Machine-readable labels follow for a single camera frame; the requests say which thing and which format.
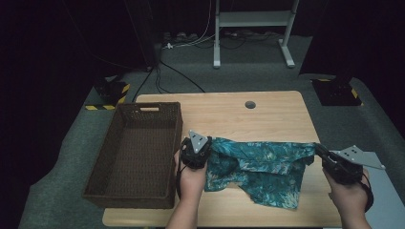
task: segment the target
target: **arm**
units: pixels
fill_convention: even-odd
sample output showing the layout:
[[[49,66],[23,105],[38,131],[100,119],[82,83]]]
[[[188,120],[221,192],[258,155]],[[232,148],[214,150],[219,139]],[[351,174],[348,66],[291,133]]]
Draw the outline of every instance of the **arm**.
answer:
[[[175,161],[177,166],[181,166],[181,169],[184,168],[184,165],[179,161],[179,152],[175,154]],[[188,167],[182,170],[181,199],[166,228],[197,228],[198,208],[205,185],[205,172],[206,164],[200,170],[192,170]]]
[[[342,220],[342,227],[344,229],[372,228],[366,220],[365,207],[367,203],[367,194],[360,184],[342,185],[336,183],[325,170],[324,173],[330,184],[330,198],[339,211]],[[369,176],[369,172],[366,169],[364,169],[364,174],[367,177]],[[362,182],[368,185],[368,182],[364,177]]]

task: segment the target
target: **shelf leg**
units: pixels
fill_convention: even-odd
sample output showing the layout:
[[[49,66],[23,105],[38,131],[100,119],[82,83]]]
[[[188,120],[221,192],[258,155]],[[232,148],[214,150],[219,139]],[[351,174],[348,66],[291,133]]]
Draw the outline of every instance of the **shelf leg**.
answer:
[[[284,58],[286,59],[287,66],[289,68],[294,68],[295,63],[292,60],[291,54],[289,53],[287,44],[289,40],[289,34],[291,33],[292,25],[294,24],[295,14],[297,13],[297,8],[300,0],[294,0],[292,4],[291,14],[289,15],[288,24],[286,26],[286,32],[284,34],[284,39],[279,39],[279,44],[281,51],[283,52]]]
[[[219,69],[220,67],[220,0],[217,0],[215,9],[214,69]]]

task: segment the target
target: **white metal shelf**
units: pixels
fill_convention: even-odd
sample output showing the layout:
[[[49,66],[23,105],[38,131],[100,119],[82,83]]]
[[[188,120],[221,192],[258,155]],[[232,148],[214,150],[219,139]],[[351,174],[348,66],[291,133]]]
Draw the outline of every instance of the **white metal shelf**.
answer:
[[[291,11],[221,12],[220,27],[286,26]]]
[[[268,27],[268,26],[284,26],[286,32],[284,39],[279,39],[281,51],[286,59],[287,66],[294,68],[295,63],[292,60],[291,54],[287,47],[289,34],[292,24],[294,23],[295,14],[297,12],[299,0],[294,0],[291,10],[278,11],[232,11],[221,12],[220,0],[216,3],[215,15],[215,44],[214,44],[214,68],[221,67],[220,54],[220,28],[221,27]]]

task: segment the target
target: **black device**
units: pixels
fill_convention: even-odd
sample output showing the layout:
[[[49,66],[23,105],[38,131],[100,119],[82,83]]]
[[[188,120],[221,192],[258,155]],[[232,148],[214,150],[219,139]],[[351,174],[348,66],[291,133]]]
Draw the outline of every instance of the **black device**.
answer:
[[[367,194],[367,204],[365,212],[373,206],[374,196],[372,186],[367,179],[369,186],[361,182],[363,174],[363,165],[350,162],[355,161],[352,155],[362,155],[362,151],[357,147],[351,147],[343,152],[334,153],[329,151],[325,146],[315,143],[315,153],[322,158],[322,167],[330,174],[330,176],[337,182],[343,185],[350,185],[358,183]]]
[[[186,137],[181,143],[181,161],[184,165],[191,169],[202,169],[205,162],[211,155],[211,136],[200,136],[193,135],[191,138]],[[197,138],[197,141],[202,145],[202,147],[197,147],[193,145],[193,138]]]
[[[179,198],[181,198],[181,172],[185,167],[197,170],[202,169],[205,166],[205,162],[211,155],[211,136],[203,136],[189,131],[190,137],[185,137],[181,143],[179,153],[179,166],[176,175],[176,189]]]

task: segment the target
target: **gray carpet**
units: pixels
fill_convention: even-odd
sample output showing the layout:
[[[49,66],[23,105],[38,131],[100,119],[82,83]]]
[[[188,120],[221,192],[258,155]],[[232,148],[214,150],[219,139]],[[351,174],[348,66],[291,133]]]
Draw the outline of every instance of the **gray carpet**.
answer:
[[[222,45],[231,48],[237,47],[240,42],[225,39]],[[219,70],[212,68],[212,48],[164,50],[161,60],[187,75],[208,93],[300,92],[321,142],[332,150],[355,144],[364,151],[376,152],[387,167],[387,173],[403,201],[405,181],[401,178],[405,177],[402,164],[405,161],[404,139],[368,88],[358,79],[353,79],[351,84],[364,102],[363,106],[321,106],[309,79],[330,76],[298,76],[309,43],[308,37],[291,37],[288,46],[296,63],[294,69],[287,68],[275,38],[246,42],[235,50],[222,49],[222,66]],[[201,47],[204,46],[209,46],[209,43],[201,44]],[[160,85],[165,90],[171,93],[199,92],[180,74],[162,65],[160,71]],[[146,75],[134,72],[124,76],[123,81],[131,84],[126,102],[131,101]],[[158,93],[156,76],[156,72],[151,74],[139,94]],[[53,170],[31,187],[20,228],[105,228],[101,221],[103,209],[83,199],[81,193],[112,114],[112,111],[80,111],[64,139]]]

